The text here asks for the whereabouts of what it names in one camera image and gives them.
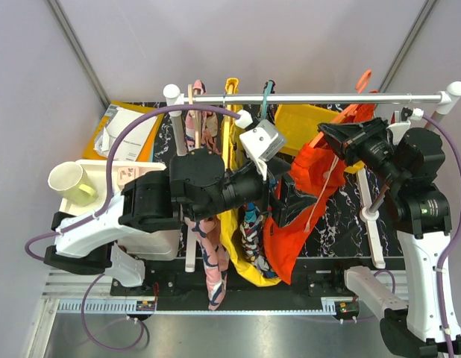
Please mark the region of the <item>pink patterned shorts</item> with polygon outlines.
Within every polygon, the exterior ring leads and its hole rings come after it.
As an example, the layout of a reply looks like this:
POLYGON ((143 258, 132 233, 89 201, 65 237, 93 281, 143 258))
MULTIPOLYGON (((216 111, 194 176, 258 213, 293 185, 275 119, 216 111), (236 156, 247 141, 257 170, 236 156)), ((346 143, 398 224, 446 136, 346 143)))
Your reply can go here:
MULTIPOLYGON (((218 119, 215 113, 201 113, 200 147, 219 154, 217 133, 218 119)), ((217 310, 225 298, 229 256, 220 242, 221 225, 217 217, 191 222, 190 227, 195 233, 201 248, 204 272, 206 275, 208 308, 217 310)))

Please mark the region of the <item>white storage box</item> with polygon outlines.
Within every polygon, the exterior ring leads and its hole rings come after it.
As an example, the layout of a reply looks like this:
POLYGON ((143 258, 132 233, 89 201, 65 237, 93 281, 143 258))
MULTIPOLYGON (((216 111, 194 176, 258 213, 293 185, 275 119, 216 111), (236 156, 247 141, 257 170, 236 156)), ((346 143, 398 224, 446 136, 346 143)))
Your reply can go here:
POLYGON ((58 232, 54 245, 56 252, 74 259, 85 257, 93 250, 117 242, 134 254, 146 260, 171 261, 178 254, 181 230, 156 230, 153 233, 137 230, 119 223, 125 209, 125 184, 134 179, 143 179, 148 173, 161 175, 166 169, 162 163, 115 161, 111 169, 111 201, 100 216, 107 195, 106 168, 104 160, 77 160, 83 166, 89 179, 98 191, 98 199, 87 206, 78 206, 65 198, 59 211, 69 218, 58 220, 58 232))

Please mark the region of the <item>comic print shorts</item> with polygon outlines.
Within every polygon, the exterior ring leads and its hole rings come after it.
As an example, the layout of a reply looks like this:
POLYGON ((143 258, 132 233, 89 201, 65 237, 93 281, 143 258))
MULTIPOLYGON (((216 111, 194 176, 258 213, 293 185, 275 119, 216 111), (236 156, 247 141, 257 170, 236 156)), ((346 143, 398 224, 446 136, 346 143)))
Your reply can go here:
MULTIPOLYGON (((274 93, 275 82, 273 80, 268 80, 263 88, 263 94, 270 95, 274 93)), ((266 101, 265 104, 262 103, 260 105, 259 117, 265 118, 274 124, 276 110, 276 105, 268 104, 266 101)), ((247 261, 249 261, 265 279, 277 279, 278 275, 271 267, 264 250, 264 219, 264 215, 260 213, 254 202, 245 205, 245 214, 239 226, 242 233, 241 244, 247 261)))

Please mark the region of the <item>teal plastic hanger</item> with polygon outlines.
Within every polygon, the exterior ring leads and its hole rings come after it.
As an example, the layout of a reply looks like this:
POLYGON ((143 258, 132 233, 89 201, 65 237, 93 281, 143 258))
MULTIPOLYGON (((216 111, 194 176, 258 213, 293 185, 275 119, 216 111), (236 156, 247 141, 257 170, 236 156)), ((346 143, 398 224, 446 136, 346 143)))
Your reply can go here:
POLYGON ((275 114, 278 106, 276 104, 270 104, 268 97, 275 93, 275 82, 268 80, 263 88, 263 101, 260 105, 260 119, 267 119, 272 124, 275 123, 275 114))

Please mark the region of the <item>yellow envelope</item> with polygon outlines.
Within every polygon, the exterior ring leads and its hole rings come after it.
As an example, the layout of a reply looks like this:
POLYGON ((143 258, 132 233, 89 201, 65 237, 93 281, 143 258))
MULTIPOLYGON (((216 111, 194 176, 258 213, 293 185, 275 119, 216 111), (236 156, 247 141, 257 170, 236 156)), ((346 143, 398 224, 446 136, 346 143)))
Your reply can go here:
MULTIPOLYGON (((82 157, 89 160, 106 160, 117 137, 130 123, 141 115, 154 110, 135 104, 113 101, 105 111, 92 139, 88 142, 82 157)), ((154 140, 163 119, 163 114, 153 116, 137 125, 120 142, 114 160, 151 161, 154 140)))

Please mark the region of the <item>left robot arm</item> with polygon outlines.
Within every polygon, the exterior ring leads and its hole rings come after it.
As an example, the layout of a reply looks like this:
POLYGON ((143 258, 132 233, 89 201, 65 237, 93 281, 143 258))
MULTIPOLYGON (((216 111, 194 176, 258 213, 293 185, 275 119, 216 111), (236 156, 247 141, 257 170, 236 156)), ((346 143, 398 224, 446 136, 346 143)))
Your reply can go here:
POLYGON ((57 236, 43 262, 72 274, 104 274, 145 295, 153 277, 145 272, 143 260, 118 246, 119 239, 179 232, 184 219, 199 222, 251 202, 284 227, 316 203, 315 196, 297 189, 289 170, 287 162, 272 158, 262 171, 248 161, 231 172, 218 154, 205 148, 175 156, 169 168, 125 184, 88 215, 55 213, 57 236))

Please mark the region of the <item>orange shorts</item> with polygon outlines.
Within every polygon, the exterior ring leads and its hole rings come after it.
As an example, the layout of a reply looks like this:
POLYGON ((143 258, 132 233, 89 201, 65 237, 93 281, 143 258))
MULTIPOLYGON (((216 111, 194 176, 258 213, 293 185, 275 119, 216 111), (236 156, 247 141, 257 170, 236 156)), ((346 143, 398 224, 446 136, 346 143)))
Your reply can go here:
MULTIPOLYGON (((372 118, 374 108, 374 104, 351 104, 332 122, 365 122, 372 118)), ((325 145, 320 133, 302 146, 294 157, 289 174, 297 189, 316 196, 317 202, 286 227, 278 227, 271 218, 265 220, 263 245, 266 258, 284 283, 292 282, 297 257, 317 221, 324 215, 327 200, 345 184, 344 171, 347 167, 325 145)))

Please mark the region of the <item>light wooden hanger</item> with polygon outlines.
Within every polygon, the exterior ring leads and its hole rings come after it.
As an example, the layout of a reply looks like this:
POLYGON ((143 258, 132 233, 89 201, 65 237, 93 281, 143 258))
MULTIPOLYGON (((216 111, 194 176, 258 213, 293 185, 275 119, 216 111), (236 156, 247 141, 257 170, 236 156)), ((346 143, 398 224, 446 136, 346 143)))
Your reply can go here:
MULTIPOLYGON (((203 87, 200 80, 196 80, 193 85, 188 86, 189 104, 194 103, 194 97, 202 93, 203 87)), ((193 151, 196 147, 200 147, 200 124, 201 113, 199 111, 190 110, 186 115, 186 143, 189 151, 193 151)))

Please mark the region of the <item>silver clothes rail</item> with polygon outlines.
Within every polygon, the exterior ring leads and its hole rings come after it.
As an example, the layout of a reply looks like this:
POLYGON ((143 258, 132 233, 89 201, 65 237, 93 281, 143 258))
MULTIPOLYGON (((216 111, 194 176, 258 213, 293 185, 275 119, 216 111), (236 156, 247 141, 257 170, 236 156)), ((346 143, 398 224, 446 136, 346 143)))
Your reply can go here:
MULTIPOLYGON (((271 94, 270 104, 449 104, 451 98, 445 92, 433 95, 414 94, 271 94)), ((247 95, 196 95, 197 104, 261 104, 263 94, 247 95)))

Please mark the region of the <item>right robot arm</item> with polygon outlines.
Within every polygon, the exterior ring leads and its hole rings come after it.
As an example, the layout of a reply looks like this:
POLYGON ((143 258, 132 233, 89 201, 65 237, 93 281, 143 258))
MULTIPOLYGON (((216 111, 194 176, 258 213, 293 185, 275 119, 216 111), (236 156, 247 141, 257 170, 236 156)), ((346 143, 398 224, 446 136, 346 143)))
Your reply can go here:
POLYGON ((451 297, 448 250, 458 233, 450 205, 435 185, 445 161, 440 133, 410 128, 400 139, 384 119, 320 124, 333 152, 362 161, 385 183, 385 205, 404 256, 408 298, 390 292, 370 270, 355 266, 330 277, 337 295, 354 292, 379 322, 388 350, 400 357, 461 355, 461 328, 451 297))

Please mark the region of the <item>yellow shorts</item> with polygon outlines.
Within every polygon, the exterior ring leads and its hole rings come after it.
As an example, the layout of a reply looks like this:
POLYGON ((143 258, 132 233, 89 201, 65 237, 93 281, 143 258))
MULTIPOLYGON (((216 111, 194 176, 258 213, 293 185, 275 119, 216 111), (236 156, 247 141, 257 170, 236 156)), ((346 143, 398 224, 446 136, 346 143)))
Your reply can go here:
MULTIPOLYGON (((233 172, 239 168, 236 161, 236 150, 234 149, 234 145, 236 144, 236 140, 234 139, 234 120, 231 131, 233 134, 233 149, 230 153, 228 164, 226 164, 224 160, 223 161, 225 163, 225 169, 230 169, 230 171, 233 172)), ((230 264, 235 268, 237 274, 241 278, 244 278, 257 287, 269 287, 279 284, 281 282, 280 278, 265 279, 245 258, 241 246, 242 233, 239 229, 238 213, 238 209, 233 209, 217 215, 221 225, 220 242, 228 253, 230 264)))

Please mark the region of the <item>cream yellow mug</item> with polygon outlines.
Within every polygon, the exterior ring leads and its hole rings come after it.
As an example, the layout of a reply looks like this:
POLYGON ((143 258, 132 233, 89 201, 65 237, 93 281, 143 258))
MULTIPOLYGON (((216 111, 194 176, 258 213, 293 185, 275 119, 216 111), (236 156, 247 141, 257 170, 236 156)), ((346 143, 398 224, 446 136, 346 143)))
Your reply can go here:
POLYGON ((78 206, 87 206, 98 199, 98 191, 86 170, 76 162, 55 166, 48 175, 48 186, 78 206))

